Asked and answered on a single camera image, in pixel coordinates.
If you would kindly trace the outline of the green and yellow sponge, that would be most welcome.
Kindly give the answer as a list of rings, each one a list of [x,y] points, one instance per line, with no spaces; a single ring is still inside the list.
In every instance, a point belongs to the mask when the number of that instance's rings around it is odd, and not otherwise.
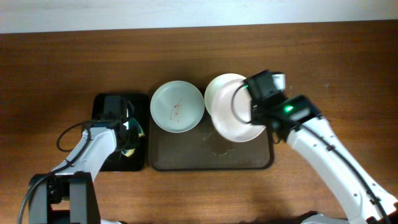
[[[141,139],[145,136],[144,131],[135,118],[124,122],[121,130],[121,154],[125,157],[131,157],[138,150]]]

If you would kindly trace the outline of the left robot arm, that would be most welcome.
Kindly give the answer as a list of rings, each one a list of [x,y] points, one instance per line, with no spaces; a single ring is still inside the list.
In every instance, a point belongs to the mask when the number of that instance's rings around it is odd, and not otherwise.
[[[29,223],[105,223],[101,218],[93,182],[115,151],[131,144],[128,122],[134,107],[121,96],[107,96],[97,117],[79,123],[81,139],[66,159],[47,174],[34,175],[22,202]]]

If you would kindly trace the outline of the pale green plate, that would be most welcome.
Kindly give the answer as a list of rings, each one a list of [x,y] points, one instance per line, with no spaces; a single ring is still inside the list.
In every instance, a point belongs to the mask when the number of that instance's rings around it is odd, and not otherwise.
[[[193,129],[202,119],[205,101],[189,82],[175,80],[160,86],[152,95],[150,114],[155,124],[170,133]]]

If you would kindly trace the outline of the white plate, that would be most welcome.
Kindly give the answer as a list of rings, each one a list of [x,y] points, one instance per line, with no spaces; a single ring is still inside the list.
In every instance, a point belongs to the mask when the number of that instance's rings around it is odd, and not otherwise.
[[[204,95],[205,107],[211,115],[212,101],[218,90],[231,80],[244,80],[246,77],[236,73],[225,73],[214,78],[207,86]]]
[[[264,125],[252,125],[251,97],[243,80],[231,80],[213,98],[211,120],[217,132],[232,142],[247,142],[264,132]]]

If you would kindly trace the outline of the white plate front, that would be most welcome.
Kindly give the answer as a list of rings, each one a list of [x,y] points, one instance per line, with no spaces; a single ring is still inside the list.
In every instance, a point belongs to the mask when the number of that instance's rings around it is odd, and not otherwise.
[[[231,80],[213,98],[211,120],[217,132],[232,142],[247,142],[264,132],[264,125],[252,125],[251,97],[243,80]]]

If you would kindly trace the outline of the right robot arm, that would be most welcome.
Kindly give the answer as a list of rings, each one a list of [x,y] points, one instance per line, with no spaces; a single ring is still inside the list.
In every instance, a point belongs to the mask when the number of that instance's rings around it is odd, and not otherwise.
[[[264,70],[243,81],[251,97],[253,125],[264,125],[317,172],[343,208],[349,223],[397,223],[397,199],[349,153],[321,111],[304,95],[288,98]]]

